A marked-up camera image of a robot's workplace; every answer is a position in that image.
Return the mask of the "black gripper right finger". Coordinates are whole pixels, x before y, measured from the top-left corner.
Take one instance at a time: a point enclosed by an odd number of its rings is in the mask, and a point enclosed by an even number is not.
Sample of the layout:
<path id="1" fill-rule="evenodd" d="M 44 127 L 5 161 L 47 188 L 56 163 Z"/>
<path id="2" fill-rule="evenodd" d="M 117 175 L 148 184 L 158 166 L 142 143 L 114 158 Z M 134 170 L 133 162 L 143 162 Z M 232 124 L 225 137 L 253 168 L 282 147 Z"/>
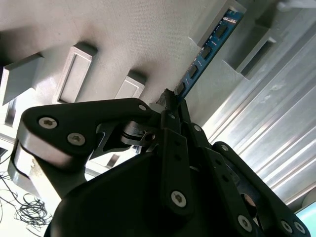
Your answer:
<path id="1" fill-rule="evenodd" d="M 308 237 L 310 231 L 288 206 L 224 142 L 211 145 L 179 104 L 182 131 L 199 170 L 202 208 L 215 237 Z"/>

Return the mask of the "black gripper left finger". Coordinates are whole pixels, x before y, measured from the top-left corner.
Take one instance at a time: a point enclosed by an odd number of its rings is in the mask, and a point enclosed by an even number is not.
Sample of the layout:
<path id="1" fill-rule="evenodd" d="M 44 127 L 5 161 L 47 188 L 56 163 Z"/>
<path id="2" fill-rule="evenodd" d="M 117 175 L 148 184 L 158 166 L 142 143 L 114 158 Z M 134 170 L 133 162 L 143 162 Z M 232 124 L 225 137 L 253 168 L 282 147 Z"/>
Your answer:
<path id="1" fill-rule="evenodd" d="M 136 98 L 33 107 L 22 114 L 18 128 L 19 158 L 32 161 L 27 177 L 38 171 L 50 193 L 61 201 L 76 187 L 153 153 L 161 130 L 181 132 L 177 96 L 166 90 L 155 111 Z"/>

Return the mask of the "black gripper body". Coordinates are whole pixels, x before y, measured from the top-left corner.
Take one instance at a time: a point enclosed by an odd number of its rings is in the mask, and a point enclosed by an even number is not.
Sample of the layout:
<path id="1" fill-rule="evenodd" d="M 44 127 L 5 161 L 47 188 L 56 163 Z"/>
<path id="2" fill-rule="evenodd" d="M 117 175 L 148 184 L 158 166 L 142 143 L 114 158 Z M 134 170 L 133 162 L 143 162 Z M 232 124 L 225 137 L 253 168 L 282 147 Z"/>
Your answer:
<path id="1" fill-rule="evenodd" d="M 153 153 L 72 190 L 48 227 L 50 237 L 214 237 L 185 133 L 161 130 Z"/>

